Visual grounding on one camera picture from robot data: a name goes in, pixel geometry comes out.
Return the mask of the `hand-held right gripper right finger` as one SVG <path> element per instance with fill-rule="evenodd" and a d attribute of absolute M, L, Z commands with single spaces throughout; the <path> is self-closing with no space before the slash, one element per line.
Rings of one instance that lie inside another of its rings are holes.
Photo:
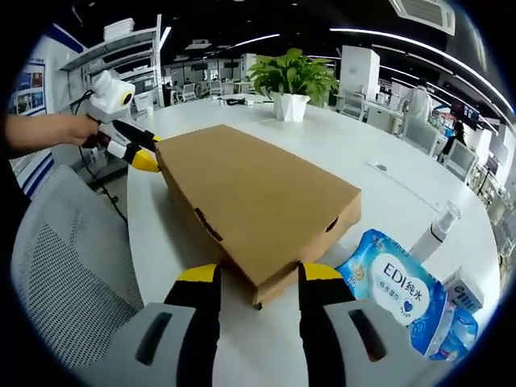
<path fill-rule="evenodd" d="M 443 378 L 443 364 L 417 352 L 390 312 L 356 300 L 333 268 L 300 264 L 298 299 L 311 386 L 436 386 Z"/>

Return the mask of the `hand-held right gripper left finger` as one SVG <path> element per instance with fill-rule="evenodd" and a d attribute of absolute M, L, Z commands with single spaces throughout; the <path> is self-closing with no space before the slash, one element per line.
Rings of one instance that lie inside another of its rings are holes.
<path fill-rule="evenodd" d="M 149 303 L 78 369 L 85 386 L 211 386 L 220 337 L 221 268 L 185 270 L 162 303 Z"/>

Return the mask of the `person's left hand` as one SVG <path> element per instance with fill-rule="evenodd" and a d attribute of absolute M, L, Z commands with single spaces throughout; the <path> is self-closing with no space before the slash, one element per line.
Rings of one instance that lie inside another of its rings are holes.
<path fill-rule="evenodd" d="M 69 116 L 64 142 L 82 148 L 93 148 L 98 141 L 98 129 L 99 122 L 88 115 Z"/>

